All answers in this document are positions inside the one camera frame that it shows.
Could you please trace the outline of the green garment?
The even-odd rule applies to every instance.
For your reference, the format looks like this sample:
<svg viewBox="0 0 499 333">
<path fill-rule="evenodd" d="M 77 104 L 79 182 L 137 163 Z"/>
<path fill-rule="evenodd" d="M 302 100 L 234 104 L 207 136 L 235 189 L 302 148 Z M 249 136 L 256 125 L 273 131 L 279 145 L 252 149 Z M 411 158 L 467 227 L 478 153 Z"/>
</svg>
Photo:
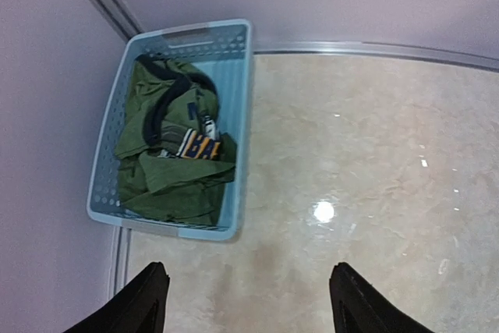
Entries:
<svg viewBox="0 0 499 333">
<path fill-rule="evenodd" d="M 218 128 L 219 109 L 213 81 L 192 64 L 136 58 L 115 147 L 125 208 L 155 221 L 218 223 L 237 154 Z"/>
</svg>

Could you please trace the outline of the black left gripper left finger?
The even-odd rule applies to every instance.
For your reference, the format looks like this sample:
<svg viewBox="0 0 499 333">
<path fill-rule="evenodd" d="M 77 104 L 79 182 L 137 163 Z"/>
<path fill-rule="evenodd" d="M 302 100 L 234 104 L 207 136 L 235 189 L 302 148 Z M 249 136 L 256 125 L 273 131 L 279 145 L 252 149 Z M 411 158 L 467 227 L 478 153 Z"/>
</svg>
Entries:
<svg viewBox="0 0 499 333">
<path fill-rule="evenodd" d="M 102 308 L 67 331 L 162 333 L 169 284 L 164 265 L 151 262 Z"/>
</svg>

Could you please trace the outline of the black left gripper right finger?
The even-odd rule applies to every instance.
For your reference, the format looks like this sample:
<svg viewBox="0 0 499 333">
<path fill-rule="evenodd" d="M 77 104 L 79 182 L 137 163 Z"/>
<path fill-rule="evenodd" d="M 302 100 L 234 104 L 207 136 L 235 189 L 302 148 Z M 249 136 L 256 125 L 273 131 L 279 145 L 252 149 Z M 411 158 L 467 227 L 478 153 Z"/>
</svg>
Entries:
<svg viewBox="0 0 499 333">
<path fill-rule="evenodd" d="M 337 333 L 431 333 L 391 304 L 346 262 L 334 266 L 329 289 Z"/>
</svg>

